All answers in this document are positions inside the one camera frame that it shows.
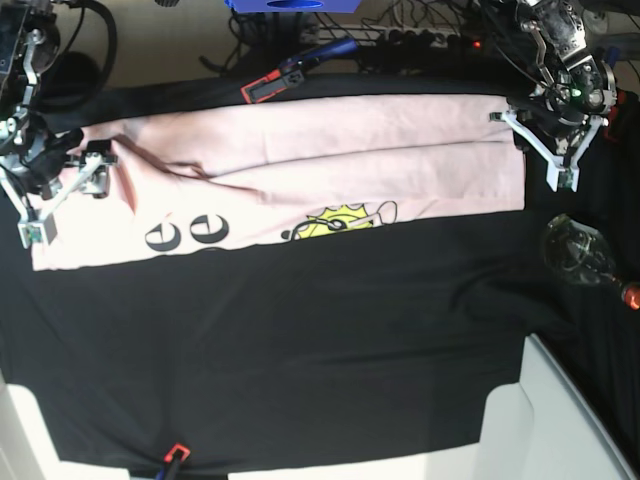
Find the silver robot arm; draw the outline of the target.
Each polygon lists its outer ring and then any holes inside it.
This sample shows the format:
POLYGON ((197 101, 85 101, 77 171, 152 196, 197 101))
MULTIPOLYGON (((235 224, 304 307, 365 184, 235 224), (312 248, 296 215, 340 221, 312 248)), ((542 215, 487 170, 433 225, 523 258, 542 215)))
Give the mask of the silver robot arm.
POLYGON ((494 45, 516 55, 521 73, 534 83, 528 96, 508 99, 493 121, 511 119, 529 144, 566 159, 589 148, 617 103, 611 66, 587 45, 574 1, 481 1, 481 18, 494 45))

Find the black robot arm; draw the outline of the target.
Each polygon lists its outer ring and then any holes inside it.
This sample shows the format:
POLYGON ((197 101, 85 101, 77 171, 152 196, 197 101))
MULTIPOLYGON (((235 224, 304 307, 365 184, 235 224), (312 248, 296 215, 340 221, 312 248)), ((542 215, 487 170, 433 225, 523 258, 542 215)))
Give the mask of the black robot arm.
POLYGON ((62 171, 85 166, 85 155, 70 153, 81 144, 82 131, 58 136, 46 118, 72 113, 93 100, 105 87, 116 59, 118 34, 109 9, 98 1, 66 5, 104 21, 107 51, 102 67, 72 62, 71 45, 61 41, 56 25, 54 2, 1 4, 1 181, 21 202, 31 195, 53 198, 61 188, 62 171))

